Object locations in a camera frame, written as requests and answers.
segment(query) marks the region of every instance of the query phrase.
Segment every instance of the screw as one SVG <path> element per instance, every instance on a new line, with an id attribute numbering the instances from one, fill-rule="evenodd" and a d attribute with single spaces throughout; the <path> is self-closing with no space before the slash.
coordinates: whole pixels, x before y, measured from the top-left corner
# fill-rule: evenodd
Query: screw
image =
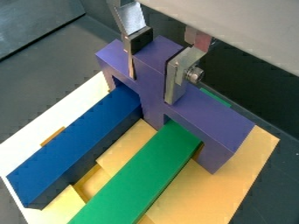
<path id="1" fill-rule="evenodd" d="M 205 71 L 199 67 L 191 66 L 186 73 L 185 79 L 194 85 L 198 85 L 203 78 L 203 75 Z"/>

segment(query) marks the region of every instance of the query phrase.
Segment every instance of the purple block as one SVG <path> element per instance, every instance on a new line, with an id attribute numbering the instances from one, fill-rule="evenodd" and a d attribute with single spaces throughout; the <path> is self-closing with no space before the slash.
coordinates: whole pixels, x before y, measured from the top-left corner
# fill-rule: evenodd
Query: purple block
<path id="1" fill-rule="evenodd" d="M 134 57 L 137 80 L 129 77 L 127 53 L 121 41 L 115 40 L 98 52 L 98 62 L 108 85 L 115 85 L 114 76 L 139 93 L 145 120 L 154 128 L 165 126 L 169 116 L 205 142 L 198 163 L 214 173 L 230 160 L 255 124 L 191 84 L 174 105 L 165 102 L 166 61 L 182 49 L 159 36 Z"/>

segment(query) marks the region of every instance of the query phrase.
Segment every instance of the yellow board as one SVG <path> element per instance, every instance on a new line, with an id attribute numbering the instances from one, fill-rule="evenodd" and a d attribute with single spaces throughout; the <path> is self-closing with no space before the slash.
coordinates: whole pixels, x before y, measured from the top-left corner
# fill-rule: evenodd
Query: yellow board
<path id="1" fill-rule="evenodd" d="M 255 126 L 215 174 L 191 160 L 146 213 L 154 223 L 229 223 L 278 141 Z"/>
<path id="2" fill-rule="evenodd" d="M 98 163 L 111 177 L 116 175 L 118 171 L 143 148 L 155 133 L 157 130 L 141 119 L 99 157 Z"/>
<path id="3" fill-rule="evenodd" d="M 42 211 L 27 208 L 26 218 L 28 223 L 66 224 L 84 205 L 84 201 L 70 185 Z"/>

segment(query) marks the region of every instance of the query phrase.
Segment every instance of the blue rectangular block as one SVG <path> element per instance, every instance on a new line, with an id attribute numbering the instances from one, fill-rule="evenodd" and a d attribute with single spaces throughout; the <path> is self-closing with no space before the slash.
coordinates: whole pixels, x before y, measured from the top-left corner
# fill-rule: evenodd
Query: blue rectangular block
<path id="1" fill-rule="evenodd" d="M 138 94 L 119 85 L 7 176 L 24 207 L 43 209 L 142 117 Z"/>

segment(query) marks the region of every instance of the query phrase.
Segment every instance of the green rectangular block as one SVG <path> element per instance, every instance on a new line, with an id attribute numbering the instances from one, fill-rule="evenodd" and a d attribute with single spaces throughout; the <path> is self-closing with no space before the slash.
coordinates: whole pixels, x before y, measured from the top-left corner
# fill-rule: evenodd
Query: green rectangular block
<path id="1" fill-rule="evenodd" d="M 70 223 L 137 223 L 189 162 L 201 143 L 202 140 L 177 122 L 170 121 Z"/>

